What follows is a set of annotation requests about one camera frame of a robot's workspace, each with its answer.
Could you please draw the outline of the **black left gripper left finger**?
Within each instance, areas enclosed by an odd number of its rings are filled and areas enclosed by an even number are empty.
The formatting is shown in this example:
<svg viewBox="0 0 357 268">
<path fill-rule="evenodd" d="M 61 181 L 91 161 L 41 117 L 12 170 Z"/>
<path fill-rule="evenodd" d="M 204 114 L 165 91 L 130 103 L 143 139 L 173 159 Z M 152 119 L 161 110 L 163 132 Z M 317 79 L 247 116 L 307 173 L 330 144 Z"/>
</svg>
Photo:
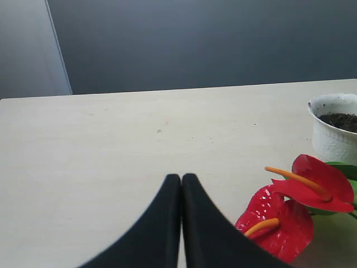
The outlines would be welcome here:
<svg viewBox="0 0 357 268">
<path fill-rule="evenodd" d="M 181 232 L 181 180 L 165 177 L 137 222 L 82 267 L 177 267 Z"/>
</svg>

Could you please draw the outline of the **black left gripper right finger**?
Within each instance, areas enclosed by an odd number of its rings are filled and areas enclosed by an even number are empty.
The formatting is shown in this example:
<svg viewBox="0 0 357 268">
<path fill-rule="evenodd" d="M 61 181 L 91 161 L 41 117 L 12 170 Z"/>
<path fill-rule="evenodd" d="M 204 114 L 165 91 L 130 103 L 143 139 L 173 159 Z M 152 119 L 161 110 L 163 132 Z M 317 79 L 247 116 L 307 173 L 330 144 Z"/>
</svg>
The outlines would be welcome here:
<svg viewBox="0 0 357 268">
<path fill-rule="evenodd" d="M 289 267 L 244 237 L 195 174 L 182 177 L 182 228 L 187 267 Z"/>
</svg>

